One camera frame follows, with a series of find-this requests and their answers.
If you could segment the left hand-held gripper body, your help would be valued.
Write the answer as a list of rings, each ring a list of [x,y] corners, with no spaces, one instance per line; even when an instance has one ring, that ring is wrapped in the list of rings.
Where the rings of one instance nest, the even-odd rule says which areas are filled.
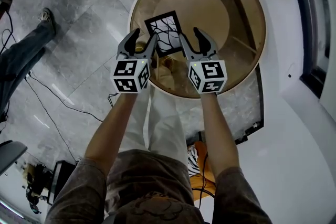
[[[112,65],[112,82],[118,93],[140,93],[150,77],[151,56],[147,53],[118,52]]]

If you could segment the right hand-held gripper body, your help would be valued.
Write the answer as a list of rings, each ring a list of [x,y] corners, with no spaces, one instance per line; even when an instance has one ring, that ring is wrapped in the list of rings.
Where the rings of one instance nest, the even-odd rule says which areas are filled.
[[[186,52],[188,72],[187,77],[198,94],[215,93],[223,90],[227,82],[225,61],[220,60],[216,50],[206,56]]]

